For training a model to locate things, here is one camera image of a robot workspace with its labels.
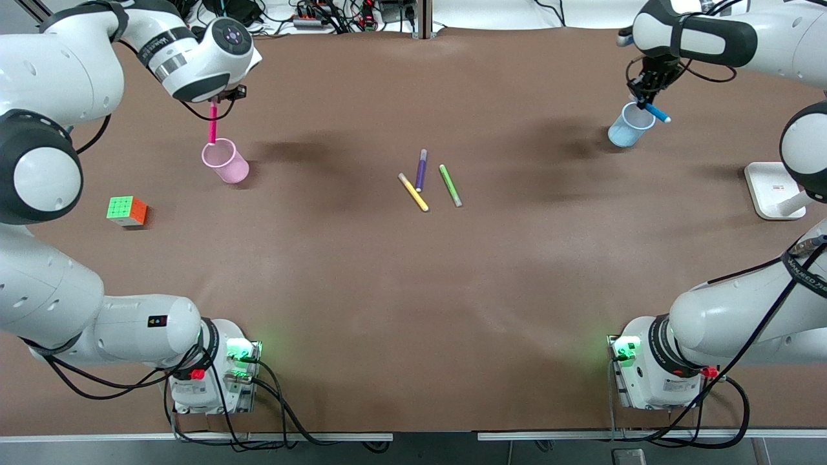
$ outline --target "brown tabletop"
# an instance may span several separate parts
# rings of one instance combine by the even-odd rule
[[[607,334],[775,256],[822,218],[816,205],[800,221],[762,221],[743,179],[750,161],[778,160],[786,121],[823,97],[781,79],[687,75],[657,101],[674,123],[621,151],[605,132],[628,101],[635,50],[618,49],[613,31],[256,44],[264,61],[250,96],[218,124],[250,161],[248,180],[225,185],[202,165],[207,124],[120,50],[126,94],[82,155],[83,199],[32,231],[99,273],[110,295],[186,295],[203,315],[237,322],[264,342],[312,431],[607,428]],[[81,127],[76,145],[96,129]],[[396,179],[414,178],[423,148],[431,213]],[[118,195],[150,205],[148,228],[105,218]],[[134,381],[146,368],[94,372]],[[733,375],[753,425],[827,426],[827,368]],[[0,434],[169,430],[155,388],[81,399],[8,334],[0,376]],[[737,422],[727,389],[707,424]],[[280,423],[266,408],[237,422]]]

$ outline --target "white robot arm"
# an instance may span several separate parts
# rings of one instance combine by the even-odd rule
[[[685,58],[827,88],[825,5],[792,0],[749,11],[737,1],[712,7],[650,0],[619,34],[620,45],[633,42],[645,55],[643,72],[629,87],[638,104],[651,103],[680,75]],[[820,102],[790,120],[780,144],[793,179],[819,201],[827,195],[826,142],[827,102]],[[735,358],[827,361],[827,283],[821,277],[827,276],[827,256],[817,247],[826,233],[823,221],[776,260],[697,286],[678,297],[669,314],[630,322],[612,343],[619,358],[633,355],[620,363],[623,404],[648,410],[689,405],[700,391],[701,370]]]
[[[60,218],[78,202],[83,174],[64,126],[113,112],[124,41],[181,101],[236,86],[261,60],[243,25],[211,22],[198,42],[165,0],[92,1],[56,13],[38,35],[0,36],[0,329],[36,357],[72,367],[144,362],[177,367],[179,411],[251,406],[259,346],[227,320],[201,318],[172,295],[111,297],[100,277],[33,237],[26,224]]]

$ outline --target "pink cup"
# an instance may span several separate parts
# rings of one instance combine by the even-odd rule
[[[201,151],[201,160],[228,184],[242,182],[250,173],[250,165],[241,157],[229,139],[216,139],[214,144],[207,144]]]

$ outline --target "rubik's cube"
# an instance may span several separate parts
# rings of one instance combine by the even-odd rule
[[[146,204],[137,197],[112,197],[106,218],[121,226],[143,226],[146,221]]]

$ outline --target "green marker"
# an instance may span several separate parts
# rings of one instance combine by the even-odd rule
[[[454,187],[454,181],[451,180],[451,175],[448,174],[448,168],[445,165],[439,166],[439,174],[442,175],[442,180],[445,181],[445,187],[448,188],[448,193],[451,194],[451,198],[454,200],[454,205],[458,208],[462,206],[462,200],[460,200],[460,195],[457,194],[457,188]]]

